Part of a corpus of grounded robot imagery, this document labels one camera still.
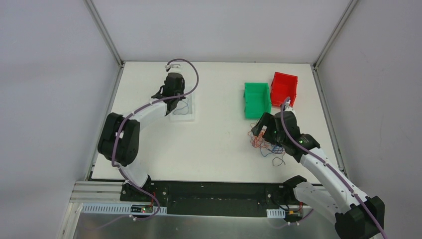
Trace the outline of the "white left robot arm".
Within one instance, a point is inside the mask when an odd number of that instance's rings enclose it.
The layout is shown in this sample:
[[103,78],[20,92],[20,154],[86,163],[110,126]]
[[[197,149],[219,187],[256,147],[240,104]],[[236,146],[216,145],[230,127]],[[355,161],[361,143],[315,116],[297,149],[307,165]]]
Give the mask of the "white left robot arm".
[[129,114],[108,114],[98,142],[97,150],[113,167],[122,171],[125,180],[134,186],[133,195],[139,201],[147,201],[152,188],[146,169],[140,165],[139,138],[143,129],[154,121],[167,116],[184,99],[185,80],[180,73],[168,73],[164,85],[151,97],[151,101]]

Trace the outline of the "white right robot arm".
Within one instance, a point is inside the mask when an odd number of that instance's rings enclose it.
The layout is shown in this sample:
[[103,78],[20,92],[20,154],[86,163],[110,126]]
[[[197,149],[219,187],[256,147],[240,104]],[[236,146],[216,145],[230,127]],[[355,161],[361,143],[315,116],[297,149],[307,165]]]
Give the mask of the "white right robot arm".
[[292,111],[275,115],[263,113],[251,132],[284,148],[323,185],[321,191],[297,176],[283,189],[283,199],[289,204],[305,203],[329,220],[341,239],[370,239],[384,231],[385,204],[378,197],[369,197],[338,169],[334,168],[320,144],[310,135],[300,132]]

